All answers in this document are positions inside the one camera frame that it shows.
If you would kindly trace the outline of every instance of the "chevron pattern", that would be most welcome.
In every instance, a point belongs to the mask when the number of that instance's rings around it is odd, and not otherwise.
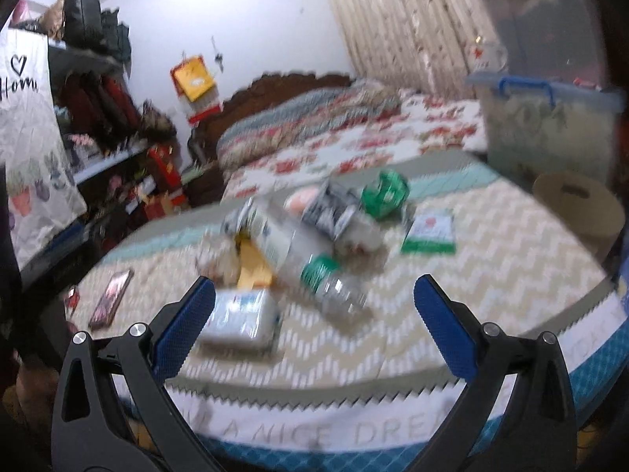
[[[337,326],[296,293],[286,292],[279,296],[284,321],[272,356],[217,356],[196,345],[180,374],[235,386],[325,388],[422,371],[443,360],[414,308],[418,276],[432,274],[480,321],[495,321],[511,335],[561,313],[605,276],[576,237],[507,181],[433,197],[419,206],[454,211],[457,253],[400,256],[403,230],[385,226],[385,253],[344,265],[365,283],[369,321],[356,328]],[[194,282],[194,254],[194,247],[187,247],[100,265],[80,286],[75,323],[86,328],[109,278],[129,267],[136,276],[114,325],[95,334],[114,336],[137,321],[149,321]]]

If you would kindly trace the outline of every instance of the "plastic bottle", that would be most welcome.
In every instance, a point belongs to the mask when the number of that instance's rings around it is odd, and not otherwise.
[[[243,227],[285,284],[313,296],[332,317],[351,317],[365,304],[358,280],[332,259],[332,243],[268,200],[252,200]]]

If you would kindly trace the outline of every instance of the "beige patterned curtain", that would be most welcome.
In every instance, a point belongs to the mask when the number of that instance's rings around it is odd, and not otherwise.
[[[467,50],[495,30],[481,0],[331,0],[356,72],[439,96],[473,97]]]

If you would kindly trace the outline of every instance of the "yellow paper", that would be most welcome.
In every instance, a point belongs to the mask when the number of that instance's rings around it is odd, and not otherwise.
[[[249,240],[240,244],[240,278],[238,289],[269,288],[273,282],[273,271],[262,254]]]
[[[190,102],[196,101],[216,85],[214,78],[208,72],[199,56],[187,59],[175,71],[174,76]]]

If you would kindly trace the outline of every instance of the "white and green packet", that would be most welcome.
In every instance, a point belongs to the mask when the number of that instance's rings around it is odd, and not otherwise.
[[[456,253],[454,214],[450,209],[427,209],[413,218],[401,253]]]

